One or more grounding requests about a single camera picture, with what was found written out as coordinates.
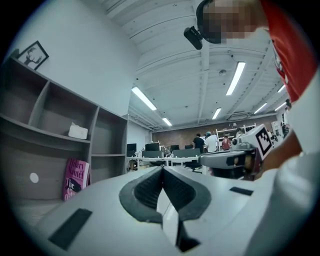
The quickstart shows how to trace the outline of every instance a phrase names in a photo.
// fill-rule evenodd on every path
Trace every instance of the pink book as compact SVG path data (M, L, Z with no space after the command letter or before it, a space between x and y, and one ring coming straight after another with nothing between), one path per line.
M88 185L89 163L69 158L65 168L63 200L67 201Z

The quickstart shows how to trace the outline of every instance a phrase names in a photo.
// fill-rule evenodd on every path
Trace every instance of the person in white shirt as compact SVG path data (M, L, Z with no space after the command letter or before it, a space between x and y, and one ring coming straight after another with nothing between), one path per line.
M205 140L205 147L209 152L216 152L217 151L217 136L211 135L210 131L207 131L206 140Z

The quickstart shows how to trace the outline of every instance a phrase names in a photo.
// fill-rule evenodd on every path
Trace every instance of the picture frame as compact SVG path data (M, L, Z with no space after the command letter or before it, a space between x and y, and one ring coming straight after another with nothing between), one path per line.
M37 40L23 50L17 59L33 70L37 70L47 59L49 55Z

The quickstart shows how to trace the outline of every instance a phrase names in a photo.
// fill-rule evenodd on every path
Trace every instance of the tissue box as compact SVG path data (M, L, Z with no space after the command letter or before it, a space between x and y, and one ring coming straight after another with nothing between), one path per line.
M82 128L79 125L75 125L74 123L72 123L68 135L72 138L86 140L88 135L88 129Z

